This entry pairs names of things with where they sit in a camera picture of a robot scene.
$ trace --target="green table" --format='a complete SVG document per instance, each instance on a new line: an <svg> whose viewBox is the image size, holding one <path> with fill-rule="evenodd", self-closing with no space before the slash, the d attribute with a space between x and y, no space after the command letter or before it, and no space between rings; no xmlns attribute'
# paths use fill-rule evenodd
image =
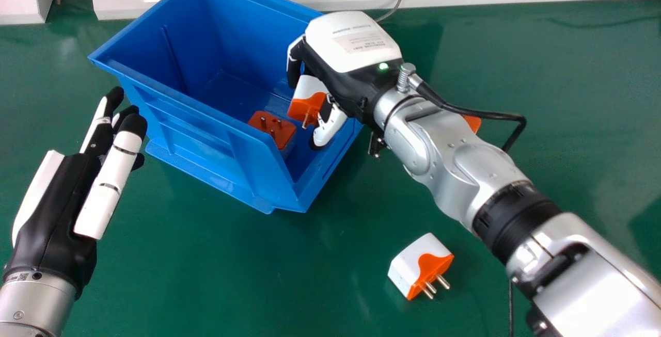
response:
<svg viewBox="0 0 661 337"><path fill-rule="evenodd" d="M75 153L116 84L86 56L127 22L64 1L45 25L0 27L3 261L43 155ZM659 20L661 0L630 0L401 10L383 26L449 101L526 114L519 167L661 277ZM480 134L500 144L511 126L487 122ZM368 136L307 214L263 215L147 156L66 337L506 335L502 266L392 154L367 156ZM455 254L452 289L406 302L387 268L427 232ZM517 335L530 335L527 308L517 292Z"/></svg>

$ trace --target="cable connector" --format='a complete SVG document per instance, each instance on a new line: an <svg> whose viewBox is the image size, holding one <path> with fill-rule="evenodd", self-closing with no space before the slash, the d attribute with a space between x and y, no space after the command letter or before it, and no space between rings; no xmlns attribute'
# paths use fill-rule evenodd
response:
<svg viewBox="0 0 661 337"><path fill-rule="evenodd" d="M404 248L390 263L388 278L409 301L424 292L434 299L437 290L432 285L438 281L446 290L450 284L443 278L454 255L432 233L421 236Z"/></svg>

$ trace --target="blue container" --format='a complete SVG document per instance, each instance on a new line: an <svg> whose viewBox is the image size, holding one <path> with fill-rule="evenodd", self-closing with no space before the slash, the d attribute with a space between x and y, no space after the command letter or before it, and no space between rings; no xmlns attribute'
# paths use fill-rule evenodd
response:
<svg viewBox="0 0 661 337"><path fill-rule="evenodd" d="M287 0L162 0L89 59L140 107L147 153L264 213L305 212L361 124L347 121L322 151L298 127L283 159L247 123L262 109L287 118L287 48L319 15Z"/></svg>

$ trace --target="robotic hand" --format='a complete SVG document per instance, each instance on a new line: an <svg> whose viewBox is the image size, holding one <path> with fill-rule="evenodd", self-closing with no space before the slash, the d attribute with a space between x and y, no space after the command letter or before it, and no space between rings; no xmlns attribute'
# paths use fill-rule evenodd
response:
<svg viewBox="0 0 661 337"><path fill-rule="evenodd" d="M14 253L0 288L0 335L59 337L97 264L101 239L129 173L140 168L147 123L123 90L99 104L78 154L48 151L12 231Z"/></svg>
<svg viewBox="0 0 661 337"><path fill-rule="evenodd" d="M578 216L557 208L503 149L479 139L461 108L443 102L404 63L374 20L362 12L312 20L290 45L291 88L302 63L329 93L311 145L323 147L345 117L369 126L370 153L392 149L437 207L505 265L532 303L527 322L535 335L661 335L658 281Z"/></svg>

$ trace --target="metal knob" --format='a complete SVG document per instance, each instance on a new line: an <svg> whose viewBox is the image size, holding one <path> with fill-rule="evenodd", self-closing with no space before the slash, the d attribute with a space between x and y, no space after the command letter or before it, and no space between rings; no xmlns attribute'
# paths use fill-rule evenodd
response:
<svg viewBox="0 0 661 337"><path fill-rule="evenodd" d="M397 78L397 91L401 93L408 92L408 76L415 73L415 65L410 62L404 62L399 66L399 78Z"/></svg>

